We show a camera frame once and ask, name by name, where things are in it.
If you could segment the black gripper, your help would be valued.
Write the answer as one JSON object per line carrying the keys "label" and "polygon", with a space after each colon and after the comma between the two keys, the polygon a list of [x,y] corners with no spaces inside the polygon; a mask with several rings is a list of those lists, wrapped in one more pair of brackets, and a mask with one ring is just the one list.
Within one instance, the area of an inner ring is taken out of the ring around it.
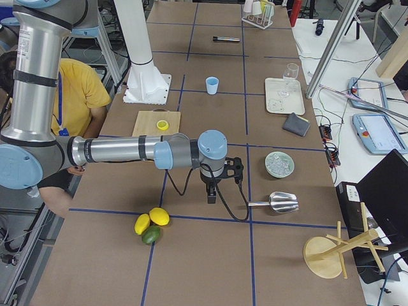
{"label": "black gripper", "polygon": [[212,178],[210,170],[204,166],[200,167],[200,178],[206,185],[207,203],[215,204],[217,199],[215,186],[221,181],[220,178],[217,177]]}

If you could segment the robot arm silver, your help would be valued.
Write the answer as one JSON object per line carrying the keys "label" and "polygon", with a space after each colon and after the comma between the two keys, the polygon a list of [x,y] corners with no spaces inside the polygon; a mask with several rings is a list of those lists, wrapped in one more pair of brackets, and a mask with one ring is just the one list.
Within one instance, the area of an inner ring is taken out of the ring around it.
{"label": "robot arm silver", "polygon": [[162,170],[199,169],[213,203],[231,165],[227,139],[219,131],[206,131],[196,140],[181,133],[97,139],[52,134],[62,41],[74,28],[94,21],[97,12],[95,1],[13,2],[20,31],[11,119],[1,131],[1,185],[24,189],[87,163],[153,161]]}

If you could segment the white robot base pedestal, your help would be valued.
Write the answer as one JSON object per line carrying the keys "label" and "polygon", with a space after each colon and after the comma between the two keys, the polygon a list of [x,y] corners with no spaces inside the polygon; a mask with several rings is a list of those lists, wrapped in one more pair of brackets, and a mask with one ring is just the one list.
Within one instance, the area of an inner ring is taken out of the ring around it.
{"label": "white robot base pedestal", "polygon": [[143,4],[126,0],[114,3],[131,62],[124,102],[164,105],[171,75],[160,73],[154,64]]}

